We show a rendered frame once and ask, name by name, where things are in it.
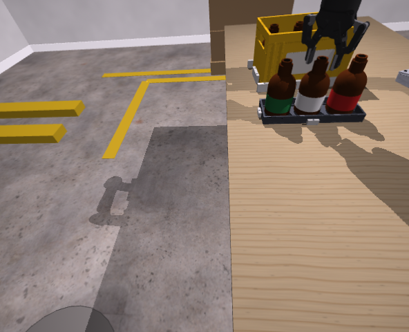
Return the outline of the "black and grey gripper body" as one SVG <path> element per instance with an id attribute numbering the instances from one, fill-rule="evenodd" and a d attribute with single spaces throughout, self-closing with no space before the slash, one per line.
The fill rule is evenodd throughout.
<path id="1" fill-rule="evenodd" d="M 317 27 L 321 22 L 327 19 L 328 25 L 321 33 L 322 37 L 334 39 L 333 24 L 337 21 L 341 22 L 341 35 L 349 30 L 357 20 L 357 11 L 362 0 L 322 0 L 321 7 L 316 15 Z"/>

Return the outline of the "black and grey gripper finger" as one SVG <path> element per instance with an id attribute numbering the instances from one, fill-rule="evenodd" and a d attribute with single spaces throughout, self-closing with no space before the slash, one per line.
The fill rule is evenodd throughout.
<path id="1" fill-rule="evenodd" d="M 303 32 L 301 43 L 307 46 L 307 52 L 305 56 L 306 64 L 312 63 L 316 51 L 316 45 L 318 41 L 322 38 L 321 33 L 323 32 L 323 30 L 325 29 L 329 22 L 327 19 L 323 20 L 318 29 L 316 30 L 316 32 L 314 33 L 314 35 L 312 36 L 312 27 L 315 21 L 316 15 L 314 15 L 313 13 L 304 16 L 303 19 Z"/>
<path id="2" fill-rule="evenodd" d="M 366 30 L 370 25 L 369 21 L 362 22 L 359 20 L 354 20 L 354 36 L 351 39 L 349 45 L 347 46 L 348 31 L 341 35 L 341 22 L 337 21 L 333 24 L 334 31 L 334 44 L 336 45 L 336 54 L 332 60 L 330 71 L 338 68 L 340 66 L 341 60 L 344 54 L 350 54 L 356 49 L 362 37 L 364 36 Z"/>

